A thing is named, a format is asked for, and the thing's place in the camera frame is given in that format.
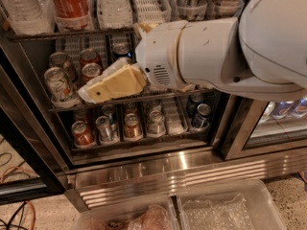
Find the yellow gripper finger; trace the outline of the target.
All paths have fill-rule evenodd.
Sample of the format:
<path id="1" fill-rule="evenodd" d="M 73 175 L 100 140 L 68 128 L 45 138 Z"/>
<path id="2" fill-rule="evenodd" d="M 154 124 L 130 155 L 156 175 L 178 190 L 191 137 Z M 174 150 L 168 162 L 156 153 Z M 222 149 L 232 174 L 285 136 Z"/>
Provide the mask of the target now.
<path id="1" fill-rule="evenodd" d="M 133 29 L 139 38 L 143 38 L 146 35 L 146 33 L 150 32 L 152 29 L 156 27 L 157 27 L 156 23 L 134 23 L 133 24 Z"/>
<path id="2" fill-rule="evenodd" d="M 78 90 L 79 96 L 90 104 L 139 94 L 147 85 L 147 78 L 136 63 L 120 57 L 102 75 L 88 81 Z"/>

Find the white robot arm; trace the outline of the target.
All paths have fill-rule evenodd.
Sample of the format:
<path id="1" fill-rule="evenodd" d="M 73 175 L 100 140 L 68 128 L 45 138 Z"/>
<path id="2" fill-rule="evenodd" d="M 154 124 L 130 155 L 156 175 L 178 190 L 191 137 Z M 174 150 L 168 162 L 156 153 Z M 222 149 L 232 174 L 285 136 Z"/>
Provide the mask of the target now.
<path id="1" fill-rule="evenodd" d="M 240 17 L 138 26 L 136 62 L 115 61 L 80 88 L 93 104 L 191 85 L 261 101 L 307 92 L 307 0 L 250 0 Z"/>

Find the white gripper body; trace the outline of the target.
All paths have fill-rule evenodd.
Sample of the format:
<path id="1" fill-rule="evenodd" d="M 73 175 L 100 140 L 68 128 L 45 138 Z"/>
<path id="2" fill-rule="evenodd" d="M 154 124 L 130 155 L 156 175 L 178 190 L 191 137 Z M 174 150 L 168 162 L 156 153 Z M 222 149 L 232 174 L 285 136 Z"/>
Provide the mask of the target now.
<path id="1" fill-rule="evenodd" d="M 145 73 L 153 89 L 183 90 L 183 80 L 177 63 L 178 44 L 187 21 L 157 24 L 146 33 L 134 52 L 138 66 Z"/>

